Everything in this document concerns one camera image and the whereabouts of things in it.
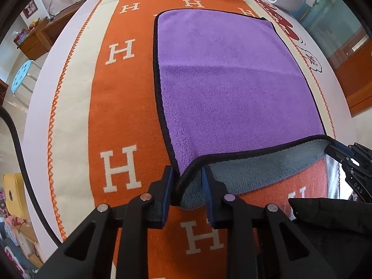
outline light blue stool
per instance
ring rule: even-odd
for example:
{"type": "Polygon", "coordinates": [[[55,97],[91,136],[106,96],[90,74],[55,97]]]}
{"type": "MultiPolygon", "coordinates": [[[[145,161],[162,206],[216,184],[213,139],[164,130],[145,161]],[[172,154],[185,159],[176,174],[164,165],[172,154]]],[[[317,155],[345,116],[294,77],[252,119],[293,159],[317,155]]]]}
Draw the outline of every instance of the light blue stool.
{"type": "Polygon", "coordinates": [[[22,104],[24,105],[25,107],[28,108],[28,105],[26,105],[23,101],[21,101],[21,99],[19,97],[16,96],[16,91],[19,89],[19,87],[22,85],[23,87],[25,87],[28,91],[31,92],[32,94],[32,90],[30,88],[28,88],[24,83],[24,79],[25,77],[29,76],[30,78],[32,78],[34,81],[36,81],[36,77],[34,77],[33,75],[29,74],[28,71],[30,70],[30,67],[31,65],[35,65],[37,68],[41,69],[41,67],[36,64],[34,61],[32,60],[28,60],[27,62],[25,62],[22,67],[18,70],[16,76],[14,77],[14,80],[13,80],[13,83],[12,83],[12,88],[11,88],[11,91],[13,93],[13,96],[22,104]]]}

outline orange stitching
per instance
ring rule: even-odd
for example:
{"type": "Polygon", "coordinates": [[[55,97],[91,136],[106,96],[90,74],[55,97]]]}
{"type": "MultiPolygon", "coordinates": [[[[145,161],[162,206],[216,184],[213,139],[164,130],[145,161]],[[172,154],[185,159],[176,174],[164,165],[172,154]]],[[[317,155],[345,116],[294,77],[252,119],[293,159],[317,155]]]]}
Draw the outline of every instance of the orange stitching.
{"type": "MultiPolygon", "coordinates": [[[[261,7],[261,9],[263,9],[263,10],[264,10],[264,11],[265,11],[269,16],[271,16],[271,18],[272,18],[272,19],[275,21],[275,23],[276,23],[276,20],[275,20],[274,16],[273,16],[271,13],[269,13],[266,9],[264,9],[264,8],[262,8],[262,7],[261,7]]],[[[287,33],[285,32],[284,28],[283,28],[281,25],[279,25],[278,23],[276,23],[276,24],[277,24],[277,25],[280,27],[280,29],[284,32],[284,34],[285,34],[285,35],[287,36],[287,38],[291,41],[291,43],[296,47],[297,52],[302,56],[303,60],[305,61],[305,64],[307,65],[309,71],[311,72],[311,75],[312,75],[312,77],[314,78],[315,83],[317,83],[318,89],[319,89],[320,94],[322,95],[322,98],[323,98],[323,102],[324,102],[325,108],[327,109],[328,118],[329,118],[329,120],[330,120],[330,122],[331,122],[332,132],[333,132],[333,138],[336,139],[336,133],[335,133],[335,131],[334,131],[334,126],[333,126],[333,121],[332,121],[332,118],[331,118],[331,113],[329,112],[329,109],[328,109],[328,105],[327,105],[326,99],[325,99],[325,97],[324,97],[324,95],[323,95],[322,89],[320,88],[320,85],[319,85],[319,83],[318,83],[317,78],[316,78],[315,75],[314,75],[314,72],[313,72],[312,68],[309,66],[309,64],[308,64],[306,58],[303,56],[303,54],[299,51],[297,45],[296,45],[296,44],[293,42],[293,40],[292,40],[292,39],[287,35],[287,33]]],[[[339,197],[340,197],[340,194],[341,194],[340,167],[339,167],[338,175],[339,175],[339,197]]]]}
{"type": "Polygon", "coordinates": [[[68,57],[67,57],[67,60],[65,62],[65,65],[63,67],[63,70],[62,70],[62,74],[60,76],[60,79],[58,81],[58,85],[57,85],[57,89],[55,91],[55,95],[54,95],[54,99],[53,99],[53,103],[52,103],[52,110],[51,110],[51,114],[50,114],[50,120],[49,120],[49,131],[48,131],[48,176],[49,176],[49,187],[50,187],[50,195],[51,195],[51,199],[52,199],[52,204],[53,204],[53,210],[54,210],[54,215],[55,215],[55,219],[57,221],[57,224],[58,224],[58,228],[60,230],[60,233],[61,233],[61,236],[62,236],[62,240],[65,241],[67,239],[67,236],[66,236],[66,232],[64,231],[64,227],[62,225],[62,221],[60,219],[60,215],[58,214],[58,208],[57,208],[57,201],[55,200],[55,193],[54,193],[54,187],[53,187],[53,172],[52,172],[52,169],[53,169],[53,166],[52,166],[52,162],[53,162],[53,159],[52,159],[52,134],[53,134],[53,122],[54,122],[54,116],[55,116],[55,109],[56,109],[56,105],[57,105],[57,100],[58,100],[58,95],[60,93],[60,89],[61,89],[61,86],[62,86],[62,81],[64,79],[64,75],[66,73],[66,69],[67,69],[67,66],[68,66],[68,63],[70,62],[70,59],[74,53],[74,50],[75,50],[75,47],[76,45],[78,44],[79,40],[80,40],[80,37],[83,33],[83,31],[85,30],[85,27],[88,25],[91,17],[93,16],[94,12],[96,11],[97,7],[101,4],[102,0],[99,0],[97,5],[93,8],[92,12],[90,13],[90,15],[88,16],[87,20],[85,21],[84,25],[82,26],[82,28],[80,29],[75,41],[74,41],[74,44],[72,45],[72,48],[68,54],[68,57]]]}

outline yellow box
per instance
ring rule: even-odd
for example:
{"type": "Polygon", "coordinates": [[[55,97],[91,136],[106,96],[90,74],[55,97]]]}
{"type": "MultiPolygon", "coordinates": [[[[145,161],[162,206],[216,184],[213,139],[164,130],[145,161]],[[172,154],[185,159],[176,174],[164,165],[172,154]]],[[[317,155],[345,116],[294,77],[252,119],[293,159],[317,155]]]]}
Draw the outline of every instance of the yellow box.
{"type": "Polygon", "coordinates": [[[29,219],[30,214],[27,208],[22,174],[4,174],[3,187],[6,197],[6,207],[9,213],[20,219],[29,219]]]}

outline black towel edge trim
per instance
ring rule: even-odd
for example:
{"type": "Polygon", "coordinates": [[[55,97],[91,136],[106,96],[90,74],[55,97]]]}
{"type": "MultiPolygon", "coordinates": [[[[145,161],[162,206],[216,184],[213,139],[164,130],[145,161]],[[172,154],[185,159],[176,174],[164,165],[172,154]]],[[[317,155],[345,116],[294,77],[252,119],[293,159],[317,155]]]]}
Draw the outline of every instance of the black towel edge trim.
{"type": "Polygon", "coordinates": [[[222,161],[244,159],[244,158],[257,157],[257,156],[262,156],[262,155],[266,155],[270,153],[275,153],[275,152],[289,149],[289,148],[302,145],[304,143],[311,142],[314,140],[327,140],[331,144],[334,144],[336,142],[336,140],[334,140],[332,137],[328,135],[320,134],[320,135],[308,136],[306,138],[302,138],[299,140],[295,140],[293,142],[289,142],[289,143],[285,143],[285,144],[281,144],[281,145],[277,145],[277,146],[269,147],[269,148],[235,152],[235,153],[217,153],[217,154],[208,154],[208,155],[199,156],[195,158],[189,164],[185,172],[181,175],[177,184],[174,186],[171,204],[174,206],[180,205],[183,194],[186,191],[187,187],[192,182],[195,174],[204,166],[207,166],[209,164],[219,163],[222,161]]]}
{"type": "MultiPolygon", "coordinates": [[[[174,149],[173,149],[173,146],[172,146],[172,141],[171,141],[171,138],[170,138],[170,135],[169,135],[169,129],[168,129],[168,126],[167,126],[167,122],[166,122],[166,119],[165,119],[165,115],[164,115],[164,108],[163,108],[163,100],[162,100],[162,97],[161,97],[161,82],[160,82],[160,69],[159,69],[159,60],[158,60],[158,22],[159,22],[159,17],[163,14],[163,13],[166,13],[166,12],[169,12],[169,11],[174,11],[174,10],[190,10],[190,11],[203,11],[203,10],[208,10],[208,11],[218,11],[218,12],[221,12],[221,13],[231,13],[231,14],[235,14],[235,15],[239,15],[239,16],[244,16],[244,17],[248,17],[248,18],[253,18],[253,19],[257,19],[257,20],[262,20],[262,21],[267,21],[267,22],[270,22],[272,27],[273,27],[273,30],[275,31],[276,35],[278,36],[278,38],[283,42],[284,46],[288,49],[289,53],[291,54],[291,56],[293,57],[293,60],[295,61],[295,63],[297,64],[298,66],[298,69],[300,70],[300,72],[302,73],[303,77],[304,77],[304,80],[307,84],[307,87],[309,89],[309,92],[311,94],[311,97],[313,99],[313,102],[314,102],[314,105],[317,109],[317,112],[318,112],[318,117],[319,117],[319,120],[320,120],[320,123],[322,125],[322,128],[323,128],[323,132],[324,132],[324,135],[316,135],[318,136],[318,138],[316,139],[322,139],[320,136],[326,136],[326,139],[329,138],[330,140],[333,140],[333,138],[331,138],[330,136],[327,135],[326,133],[326,129],[324,127],[324,123],[323,123],[323,120],[322,120],[322,117],[320,115],[320,112],[319,112],[319,108],[317,106],[317,103],[315,101],[315,97],[311,91],[311,88],[309,86],[309,83],[305,77],[305,74],[303,73],[303,71],[301,70],[299,64],[297,63],[295,57],[293,56],[293,54],[291,53],[291,51],[289,50],[288,46],[286,45],[286,43],[283,41],[283,39],[280,37],[280,35],[278,34],[274,24],[269,21],[268,19],[266,18],[256,18],[256,17],[252,17],[252,16],[247,16],[247,15],[244,15],[242,13],[234,13],[234,12],[231,12],[231,11],[221,11],[221,10],[213,10],[213,9],[191,9],[191,8],[174,8],[174,9],[169,9],[169,10],[165,10],[165,11],[162,11],[161,13],[159,13],[156,17],[155,17],[155,22],[154,22],[154,41],[153,41],[153,71],[154,71],[154,89],[155,89],[155,101],[156,101],[156,109],[157,109],[157,113],[158,113],[158,118],[159,118],[159,123],[160,123],[160,128],[161,128],[161,132],[162,132],[162,135],[163,135],[163,140],[164,140],[164,143],[165,143],[165,147],[166,147],[166,150],[167,150],[167,153],[168,153],[168,156],[169,156],[169,160],[170,160],[170,164],[171,166],[173,167],[173,169],[175,170],[176,172],[176,176],[179,177],[179,180],[178,182],[175,184],[174,186],[174,192],[173,192],[173,196],[172,196],[172,202],[171,204],[172,205],[176,205],[176,206],[179,206],[181,200],[182,200],[182,196],[183,196],[183,193],[185,192],[187,186],[191,183],[192,181],[192,178],[193,178],[193,174],[188,177],[188,170],[191,168],[193,168],[193,164],[198,161],[199,159],[201,158],[204,158],[206,156],[223,156],[223,155],[234,155],[234,154],[240,154],[240,153],[217,153],[217,154],[209,154],[209,155],[203,155],[203,156],[199,156],[197,158],[195,158],[186,168],[185,172],[180,176],[180,170],[179,170],[179,166],[178,166],[178,162],[177,162],[177,159],[176,159],[176,155],[174,153],[174,149]]],[[[290,142],[290,143],[287,143],[287,144],[291,144],[291,143],[295,143],[295,142],[301,142],[302,140],[305,140],[307,138],[303,138],[303,139],[300,139],[300,140],[295,140],[293,142],[290,142]]],[[[246,153],[246,152],[255,152],[257,150],[253,150],[253,151],[244,151],[242,153],[246,153]]],[[[226,160],[232,160],[232,159],[241,159],[241,158],[246,158],[246,157],[240,157],[240,158],[228,158],[228,159],[223,159],[223,160],[216,160],[215,162],[210,162],[210,163],[216,163],[218,161],[226,161],[226,160]]]]}

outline wooden table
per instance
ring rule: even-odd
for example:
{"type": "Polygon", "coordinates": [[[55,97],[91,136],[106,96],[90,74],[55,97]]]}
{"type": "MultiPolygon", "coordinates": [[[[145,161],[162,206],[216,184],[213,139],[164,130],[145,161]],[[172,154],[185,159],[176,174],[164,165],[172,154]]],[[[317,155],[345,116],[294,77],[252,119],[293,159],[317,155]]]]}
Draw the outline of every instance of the wooden table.
{"type": "Polygon", "coordinates": [[[49,19],[47,17],[42,19],[39,24],[30,31],[25,40],[18,46],[18,48],[30,60],[37,60],[43,54],[47,53],[52,47],[52,43],[43,33],[43,30],[48,23],[49,19]]]}
{"type": "Polygon", "coordinates": [[[85,3],[85,1],[87,0],[81,0],[80,2],[77,2],[62,10],[44,27],[42,33],[49,40],[51,45],[54,45],[62,30],[66,27],[67,23],[71,20],[78,9],[85,3]]]}

